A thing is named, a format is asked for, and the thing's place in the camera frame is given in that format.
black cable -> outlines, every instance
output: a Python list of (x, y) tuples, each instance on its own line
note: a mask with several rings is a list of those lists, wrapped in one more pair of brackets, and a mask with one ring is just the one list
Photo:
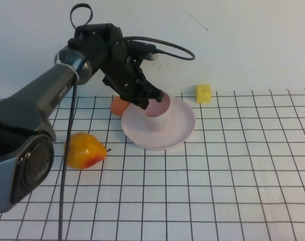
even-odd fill
[(141, 37), (141, 36), (123, 37), (123, 38), (120, 38), (120, 39), (115, 40), (113, 42), (110, 42), (108, 44), (115, 44), (116, 42), (119, 42), (119, 41), (129, 41), (129, 40), (147, 41), (147, 42), (166, 45), (166, 46), (169, 46), (169, 47), (172, 47), (172, 48), (175, 48), (175, 49), (179, 49), (179, 50), (189, 54), (191, 57), (188, 58), (188, 57), (179, 56), (179, 55), (172, 54), (172, 53), (160, 50), (160, 49), (156, 49), (154, 54), (166, 54), (166, 55), (169, 55), (169, 56), (172, 56), (172, 57), (175, 57), (175, 58), (178, 58), (178, 59), (183, 59), (183, 60), (194, 60), (196, 58), (196, 56), (194, 55), (194, 53), (192, 51), (190, 51), (188, 49), (185, 49), (182, 46), (179, 46), (177, 44), (173, 44), (173, 43), (170, 43), (170, 42), (166, 42), (164, 40), (153, 39), (153, 38), (149, 38), (149, 37)]
[(77, 86), (78, 86), (77, 83), (78, 83), (78, 79), (76, 76), (75, 80), (74, 80), (74, 84), (73, 84), (73, 93), (72, 93), (71, 108), (70, 108), (70, 115), (69, 115), (66, 148), (64, 150), (64, 158), (63, 158), (63, 165), (62, 165), (62, 176), (61, 176), (61, 184), (60, 184), (60, 200), (59, 200), (58, 241), (62, 241), (64, 185), (65, 185), (65, 179), (66, 179), (68, 153), (69, 153), (69, 147), (70, 147), (70, 137), (71, 137), (71, 129), (72, 129), (72, 123), (73, 123), (73, 115), (74, 115), (74, 106), (75, 106), (76, 95), (77, 95)]
[(84, 24), (84, 26), (86, 26), (92, 20), (92, 16), (93, 16), (92, 8), (89, 4), (76, 4), (75, 6), (73, 6), (73, 8), (70, 11), (70, 22), (71, 22), (74, 29), (76, 29), (76, 26), (72, 22), (72, 13), (73, 13), (73, 11), (75, 11), (78, 8), (90, 9), (90, 17), (89, 17), (88, 21)]

white backdrop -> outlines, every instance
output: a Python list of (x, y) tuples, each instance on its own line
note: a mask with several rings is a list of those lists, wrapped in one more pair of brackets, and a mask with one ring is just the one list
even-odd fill
[[(79, 2), (0, 0), (0, 97), (53, 65), (59, 44), (73, 36), (69, 13)], [(143, 63), (147, 78), (164, 91), (198, 83), (220, 91), (305, 87), (305, 0), (83, 2), (93, 8), (91, 23), (113, 23), (124, 36), (159, 38), (196, 54), (192, 62), (160, 55)], [(87, 18), (86, 9), (74, 13), (76, 24)], [(111, 94), (102, 77), (97, 73), (79, 94)]]

grid paper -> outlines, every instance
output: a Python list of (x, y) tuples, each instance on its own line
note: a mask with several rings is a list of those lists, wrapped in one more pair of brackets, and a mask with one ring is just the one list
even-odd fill
[[(78, 97), (73, 133), (111, 148), (86, 170), (68, 167), (66, 240), (305, 240), (305, 89), (213, 93), (193, 109), (192, 135), (173, 149), (137, 147), (111, 97)], [(56, 240), (71, 98), (51, 114), (57, 134), (47, 179), (7, 213), (0, 240)]]

orange toy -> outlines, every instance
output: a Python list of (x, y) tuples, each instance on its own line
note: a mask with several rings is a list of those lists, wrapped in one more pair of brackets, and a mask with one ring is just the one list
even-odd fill
[(119, 96), (117, 96), (115, 99), (113, 99), (113, 101), (111, 102), (111, 113), (118, 115), (118, 116), (122, 116), (124, 110), (128, 107), (129, 102), (120, 99)]
[(85, 132), (71, 135), (67, 163), (69, 167), (75, 169), (89, 168), (102, 161), (106, 155), (106, 148), (93, 135)]

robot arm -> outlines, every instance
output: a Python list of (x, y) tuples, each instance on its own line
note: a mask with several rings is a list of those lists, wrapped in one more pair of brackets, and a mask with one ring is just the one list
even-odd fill
[[(58, 56), (77, 71), (78, 84), (85, 84), (101, 69), (103, 82), (124, 100), (141, 108), (147, 107), (149, 99), (161, 101), (163, 92), (146, 80), (140, 68), (156, 47), (118, 41), (121, 38), (120, 28), (112, 24), (79, 26)], [(74, 81), (75, 73), (69, 66), (56, 64), (0, 100), (0, 212), (11, 209), (48, 175), (54, 158), (52, 142), (56, 140), (48, 117)]]

